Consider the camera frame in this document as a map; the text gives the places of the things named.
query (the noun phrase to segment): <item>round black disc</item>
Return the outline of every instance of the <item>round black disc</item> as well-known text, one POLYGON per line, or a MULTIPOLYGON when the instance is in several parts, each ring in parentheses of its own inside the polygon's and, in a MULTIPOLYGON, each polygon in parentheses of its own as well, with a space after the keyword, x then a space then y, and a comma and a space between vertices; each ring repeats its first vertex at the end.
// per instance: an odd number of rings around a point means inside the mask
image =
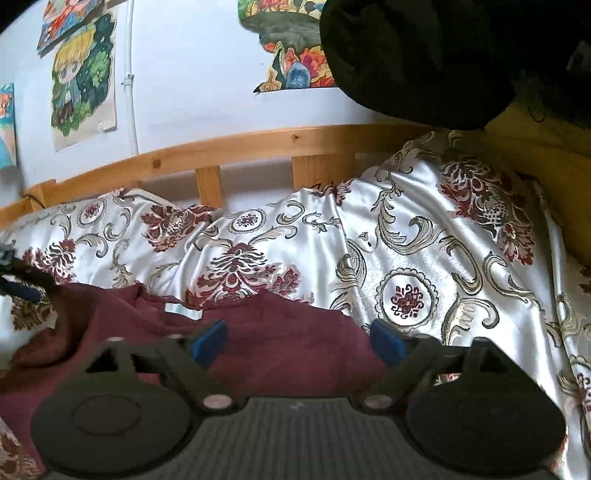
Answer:
POLYGON ((62 473, 125 476, 174 449, 190 427, 181 397, 120 373, 96 373, 58 389, 37 409, 31 435, 62 473))
POLYGON ((477 475, 520 474, 537 467, 564 439, 564 418, 549 398, 456 387, 422 393, 406 415, 415 440, 442 464, 477 475))

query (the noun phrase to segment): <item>paper poster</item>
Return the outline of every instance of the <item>paper poster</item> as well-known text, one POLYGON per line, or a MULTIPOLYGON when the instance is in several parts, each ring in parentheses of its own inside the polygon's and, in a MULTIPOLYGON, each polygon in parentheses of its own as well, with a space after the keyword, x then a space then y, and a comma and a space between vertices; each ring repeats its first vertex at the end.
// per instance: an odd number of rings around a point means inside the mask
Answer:
POLYGON ((80 27, 56 52, 51 70, 56 151, 117 126, 115 23, 116 8, 80 27))
POLYGON ((320 45, 320 14, 326 0, 238 0, 238 18, 259 34, 273 55, 267 79, 255 92, 332 87, 335 81, 320 45))
POLYGON ((37 52, 42 52, 69 29, 81 24, 102 4, 103 0, 48 0, 43 13, 37 52))
POLYGON ((14 134, 14 84, 0 87, 0 168, 17 164, 14 134))

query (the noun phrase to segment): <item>black cable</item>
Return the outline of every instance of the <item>black cable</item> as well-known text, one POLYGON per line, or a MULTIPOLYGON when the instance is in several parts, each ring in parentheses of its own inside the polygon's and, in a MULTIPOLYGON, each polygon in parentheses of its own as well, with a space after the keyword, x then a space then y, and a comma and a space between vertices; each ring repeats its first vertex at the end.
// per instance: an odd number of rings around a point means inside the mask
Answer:
POLYGON ((35 197, 34 195, 32 195, 30 193, 25 193, 22 197, 25 199, 30 199, 30 200, 33 200, 34 202, 37 202, 42 209, 47 208, 45 205, 43 205, 43 202, 41 200, 39 200, 37 197, 35 197))

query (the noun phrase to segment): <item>maroon fabric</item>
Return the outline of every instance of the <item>maroon fabric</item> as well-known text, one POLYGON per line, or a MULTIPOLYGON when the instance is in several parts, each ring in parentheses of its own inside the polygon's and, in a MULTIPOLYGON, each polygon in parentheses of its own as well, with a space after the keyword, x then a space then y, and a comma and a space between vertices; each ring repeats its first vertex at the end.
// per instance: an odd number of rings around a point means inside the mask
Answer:
POLYGON ((166 301, 148 295, 141 285, 103 290, 70 284, 51 295, 56 328, 19 349, 0 380, 0 415, 41 468, 29 433, 33 412, 108 337, 146 343, 224 319, 228 345, 209 374, 240 395, 348 395, 385 374, 368 336, 340 312, 264 291, 207 310, 196 323, 164 312, 166 301))

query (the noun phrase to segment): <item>blue pad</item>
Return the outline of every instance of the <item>blue pad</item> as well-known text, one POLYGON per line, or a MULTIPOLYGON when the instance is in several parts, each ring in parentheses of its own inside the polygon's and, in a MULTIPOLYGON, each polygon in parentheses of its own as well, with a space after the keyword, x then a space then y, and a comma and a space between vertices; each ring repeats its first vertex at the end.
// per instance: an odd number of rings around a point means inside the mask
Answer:
POLYGON ((220 320, 193 342, 189 352, 197 365, 208 368, 216 357, 222 353, 227 342, 228 327, 226 322, 220 320))
POLYGON ((27 287, 22 283, 6 280, 4 284, 6 293, 11 297, 19 297, 20 299, 30 301, 31 303, 39 303, 43 295, 36 288, 27 287))
POLYGON ((399 365, 408 355, 398 333, 380 320, 371 324, 369 341, 371 348, 388 367, 399 365))

